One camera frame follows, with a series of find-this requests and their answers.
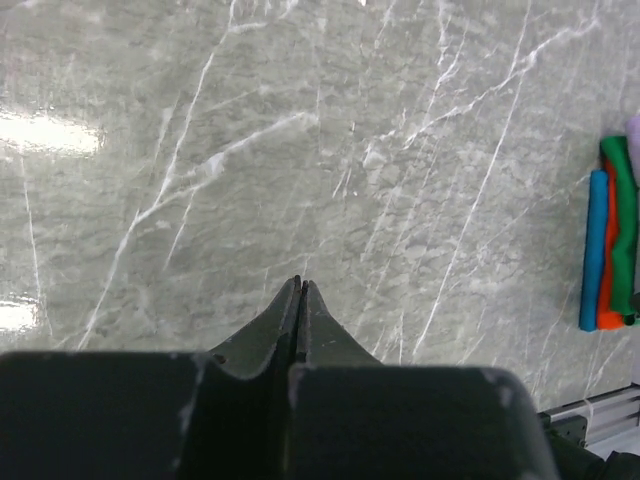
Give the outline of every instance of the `purple cloth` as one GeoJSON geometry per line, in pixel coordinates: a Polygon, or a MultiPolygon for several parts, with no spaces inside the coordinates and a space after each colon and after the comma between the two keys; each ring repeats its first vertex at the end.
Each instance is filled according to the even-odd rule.
{"type": "MultiPolygon", "coordinates": [[[[631,117],[627,122],[627,148],[636,185],[640,186],[640,115],[631,117]]],[[[640,292],[640,256],[636,256],[636,271],[633,278],[634,293],[640,292]]]]}

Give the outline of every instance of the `red cloth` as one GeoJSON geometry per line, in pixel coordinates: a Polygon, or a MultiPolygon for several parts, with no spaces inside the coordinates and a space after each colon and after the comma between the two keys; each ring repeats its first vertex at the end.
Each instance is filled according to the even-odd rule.
{"type": "Polygon", "coordinates": [[[613,262],[611,250],[616,243],[620,226],[618,225],[618,209],[616,204],[616,169],[605,159],[604,169],[609,175],[609,214],[607,216],[607,235],[605,238],[604,272],[600,282],[600,296],[598,297],[598,313],[596,323],[598,330],[615,330],[624,327],[622,315],[609,310],[611,303],[611,288],[613,286],[613,262]]]}

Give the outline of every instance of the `marble surface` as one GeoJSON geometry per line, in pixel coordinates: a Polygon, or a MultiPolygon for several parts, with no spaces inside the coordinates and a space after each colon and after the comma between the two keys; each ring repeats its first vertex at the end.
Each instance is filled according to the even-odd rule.
{"type": "Polygon", "coordinates": [[[577,329],[635,0],[0,0],[0,349],[212,347],[296,273],[378,358],[626,386],[577,329]]]}

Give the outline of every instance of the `folded cloth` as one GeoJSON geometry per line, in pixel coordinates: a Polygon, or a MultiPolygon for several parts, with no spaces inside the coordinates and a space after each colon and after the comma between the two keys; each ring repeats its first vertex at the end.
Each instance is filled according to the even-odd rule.
{"type": "MultiPolygon", "coordinates": [[[[627,130],[627,148],[629,150],[629,159],[631,160],[631,169],[633,170],[633,178],[636,186],[640,185],[640,115],[632,117],[626,125],[627,130]]],[[[638,193],[638,205],[640,205],[640,193],[638,193]]],[[[640,258],[636,255],[636,272],[633,280],[634,293],[640,293],[640,258]]]]}
{"type": "Polygon", "coordinates": [[[605,235],[605,262],[602,281],[600,282],[600,296],[598,297],[598,317],[596,320],[599,330],[615,330],[624,327],[622,315],[609,309],[611,303],[611,286],[613,284],[613,261],[611,252],[618,238],[618,212],[616,207],[616,169],[605,159],[604,169],[609,176],[608,184],[608,213],[607,233],[605,235]]]}
{"type": "Polygon", "coordinates": [[[604,170],[591,172],[589,184],[589,216],[582,267],[582,297],[580,299],[580,329],[593,332],[597,328],[596,316],[600,281],[604,271],[604,239],[607,230],[609,177],[604,170]]]}
{"type": "Polygon", "coordinates": [[[638,240],[638,198],[633,179],[626,137],[607,137],[600,142],[605,157],[616,170],[616,210],[620,232],[611,252],[613,284],[610,309],[622,315],[631,315],[633,281],[638,240]]]}

